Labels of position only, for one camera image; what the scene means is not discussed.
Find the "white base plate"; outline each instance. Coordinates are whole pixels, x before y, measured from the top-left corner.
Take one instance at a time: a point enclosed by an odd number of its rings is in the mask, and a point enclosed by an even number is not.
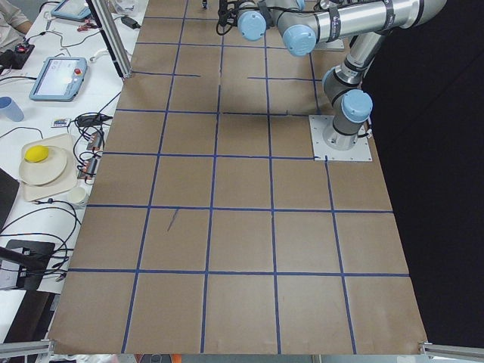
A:
[[[337,39],[330,43],[321,42],[315,46],[315,51],[344,51],[345,45],[343,40]]]
[[[309,125],[311,126],[312,151],[315,155],[315,160],[325,161],[373,161],[371,158],[370,147],[368,146],[367,138],[359,138],[354,147],[348,151],[334,150],[327,146],[323,140],[323,130],[333,121],[334,116],[328,115],[311,115],[309,116]],[[365,128],[362,126],[360,134],[365,133]]]

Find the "person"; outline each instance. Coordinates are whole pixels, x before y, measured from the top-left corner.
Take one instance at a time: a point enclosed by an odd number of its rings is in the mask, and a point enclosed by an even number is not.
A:
[[[32,23],[22,11],[7,0],[0,0],[0,53],[15,49]]]

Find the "blue cup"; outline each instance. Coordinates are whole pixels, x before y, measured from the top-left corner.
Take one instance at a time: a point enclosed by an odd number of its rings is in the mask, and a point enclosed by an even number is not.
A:
[[[23,120],[23,112],[10,97],[0,97],[0,113],[18,123]]]

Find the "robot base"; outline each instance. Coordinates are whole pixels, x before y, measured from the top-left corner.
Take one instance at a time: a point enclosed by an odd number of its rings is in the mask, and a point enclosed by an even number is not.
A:
[[[334,116],[311,115],[309,125],[311,126],[312,151],[315,160],[325,161],[373,161],[370,147],[366,138],[359,138],[355,146],[348,151],[335,150],[329,147],[323,139],[323,131],[333,121]],[[362,126],[360,134],[365,133]]]

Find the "sleeve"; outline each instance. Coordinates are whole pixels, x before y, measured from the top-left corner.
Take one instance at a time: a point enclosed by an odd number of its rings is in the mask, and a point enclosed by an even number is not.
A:
[[[13,28],[29,21],[19,8],[13,6],[7,0],[0,0],[0,12],[2,12],[5,21]]]

